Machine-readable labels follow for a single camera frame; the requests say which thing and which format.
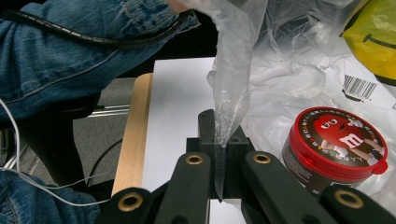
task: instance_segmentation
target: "plastic wrap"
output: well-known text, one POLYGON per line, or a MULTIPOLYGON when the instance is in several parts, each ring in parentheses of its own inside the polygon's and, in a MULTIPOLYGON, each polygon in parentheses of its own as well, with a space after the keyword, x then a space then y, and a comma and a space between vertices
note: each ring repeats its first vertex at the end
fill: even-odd
POLYGON ((387 142, 389 168, 358 189, 396 216, 396 206, 391 205, 396 200, 396 100, 340 36, 361 3, 269 1, 253 51, 250 109, 242 127, 257 150, 279 156, 297 115, 309 107, 333 106, 367 120, 387 142), (349 88, 347 79, 375 90, 357 92, 349 88))
POLYGON ((216 141, 223 147, 249 108, 252 49, 267 0, 187 0, 210 16, 219 31, 218 52, 208 81, 215 98, 216 141))

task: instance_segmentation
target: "black metal bracket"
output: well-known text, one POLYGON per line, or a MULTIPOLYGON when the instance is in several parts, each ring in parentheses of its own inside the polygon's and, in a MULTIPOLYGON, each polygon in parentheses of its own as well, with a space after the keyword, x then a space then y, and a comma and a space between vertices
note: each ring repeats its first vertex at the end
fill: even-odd
MULTIPOLYGON (((198 116, 199 138, 187 139, 187 153, 171 179, 152 193, 126 189, 114 195, 96 223, 203 224, 209 222, 216 146, 213 110, 198 116)), ((305 190, 272 154, 256 151, 241 128, 227 146, 225 199, 241 199, 247 224, 396 223, 368 196, 331 186, 318 198, 305 190)))

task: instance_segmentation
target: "jeans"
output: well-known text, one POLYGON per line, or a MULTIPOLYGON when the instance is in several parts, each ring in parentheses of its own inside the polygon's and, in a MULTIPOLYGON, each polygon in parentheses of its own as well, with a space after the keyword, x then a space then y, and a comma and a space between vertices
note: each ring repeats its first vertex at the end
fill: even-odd
MULTIPOLYGON (((118 39, 159 33, 178 17, 165 0, 48 0, 21 10, 86 35, 118 39)), ((190 16, 176 33, 197 25, 190 16)), ((171 37, 149 47, 104 48, 0 20, 0 98, 15 119, 29 118, 55 102, 101 91, 171 37)), ((0 109, 0 122, 5 120, 0 109)))
MULTIPOLYGON (((44 184, 40 179, 32 178, 44 184)), ((91 195, 68 188, 53 192, 72 203, 94 203, 91 195)), ((89 224, 94 223, 99 213, 97 204, 75 207, 63 203, 26 183, 18 175, 0 171, 0 224, 89 224)))

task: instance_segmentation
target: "barcode label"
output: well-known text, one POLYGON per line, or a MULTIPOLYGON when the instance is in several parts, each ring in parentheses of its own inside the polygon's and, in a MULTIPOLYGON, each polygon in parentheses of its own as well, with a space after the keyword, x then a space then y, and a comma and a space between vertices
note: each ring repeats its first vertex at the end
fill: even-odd
POLYGON ((376 83, 362 80, 357 77, 345 75, 345 78, 345 93, 360 99, 369 99, 376 87, 376 83))

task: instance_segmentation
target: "white cable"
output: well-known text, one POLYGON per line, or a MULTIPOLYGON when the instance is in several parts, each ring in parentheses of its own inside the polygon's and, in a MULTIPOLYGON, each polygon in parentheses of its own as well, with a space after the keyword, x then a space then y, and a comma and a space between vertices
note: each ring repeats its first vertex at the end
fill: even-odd
POLYGON ((100 175, 108 175, 108 174, 110 174, 110 172, 101 173, 99 175, 92 175, 92 176, 89 176, 87 178, 84 178, 82 180, 79 180, 79 181, 77 181, 77 182, 75 182, 73 184, 69 184, 69 185, 63 185, 63 186, 60 186, 60 187, 44 186, 44 188, 46 188, 46 189, 64 189, 64 188, 68 188, 68 187, 74 186, 74 185, 78 184, 79 182, 86 181, 86 180, 89 180, 89 179, 93 179, 93 178, 95 178, 97 176, 100 176, 100 175))
POLYGON ((16 170, 13 170, 13 169, 8 169, 8 168, 0 167, 0 170, 2 170, 2 171, 9 171, 9 172, 18 174, 18 176, 19 176, 21 179, 23 179, 26 183, 28 183, 28 184, 30 184, 30 185, 32 185, 32 186, 35 186, 35 187, 38 188, 38 189, 42 189, 42 190, 44 190, 45 192, 47 192, 48 194, 50 194, 52 197, 58 199, 59 201, 61 201, 61 202, 63 202, 63 203, 67 203, 67 204, 72 205, 72 206, 76 206, 76 207, 91 206, 91 205, 95 205, 95 204, 99 204, 99 203, 105 203, 105 202, 108 202, 108 201, 109 201, 109 200, 104 200, 104 201, 100 201, 100 202, 96 202, 96 203, 71 203, 71 202, 69 202, 69 201, 67 201, 67 200, 65 200, 65 199, 63 199, 63 198, 61 198, 61 197, 59 197, 58 195, 56 195, 55 193, 53 193, 52 191, 50 191, 50 189, 61 189, 61 188, 65 188, 65 187, 68 187, 68 186, 72 186, 73 184, 72 184, 72 185, 68 185, 68 186, 62 186, 62 187, 59 187, 59 188, 52 188, 52 187, 42 186, 42 185, 36 183, 36 182, 35 182, 31 177, 29 177, 28 175, 22 173, 22 172, 21 172, 21 167, 20 167, 20 153, 21 153, 20 131, 19 131, 19 129, 18 129, 17 122, 15 122, 14 117, 12 116, 12 114, 11 114, 11 112, 9 111, 8 107, 6 106, 6 104, 3 102, 3 100, 2 100, 1 98, 0 98, 0 105, 6 110, 6 112, 7 112, 7 114, 8 114, 8 117, 9 117, 9 119, 11 120, 11 123, 12 123, 12 125, 13 125, 13 127, 14 127, 15 135, 16 135, 16 136, 15 136, 15 140, 16 140, 16 145, 17 145, 17 148, 16 148, 17 156, 16 156, 16 160, 15 160, 15 161, 16 161, 16 164, 17 164, 17 169, 16 169, 16 170))
POLYGON ((21 167, 20 167, 20 153, 21 153, 20 130, 18 129, 17 122, 15 122, 14 117, 12 116, 8 107, 6 106, 6 104, 3 102, 3 100, 1 98, 0 98, 0 104, 6 110, 6 113, 8 114, 8 117, 11 120, 12 126, 14 126, 15 138, 16 138, 15 140, 17 142, 17 171, 20 172, 21 171, 21 167))
POLYGON ((38 189, 42 189, 44 191, 46 191, 48 194, 50 194, 52 197, 58 199, 59 201, 63 202, 63 203, 67 203, 69 205, 75 206, 75 207, 83 207, 83 206, 91 206, 91 205, 96 205, 99 203, 106 203, 109 200, 104 200, 104 201, 100 201, 100 202, 96 202, 96 203, 71 203, 61 197, 59 197, 58 195, 56 195, 55 193, 53 193, 52 191, 50 191, 49 189, 46 189, 45 187, 43 187, 42 185, 36 183, 32 178, 30 178, 28 175, 25 175, 24 173, 18 172, 16 170, 13 169, 8 169, 8 168, 3 168, 1 167, 0 170, 2 171, 9 171, 12 173, 17 174, 22 180, 24 180, 25 182, 27 182, 30 185, 35 186, 38 189))

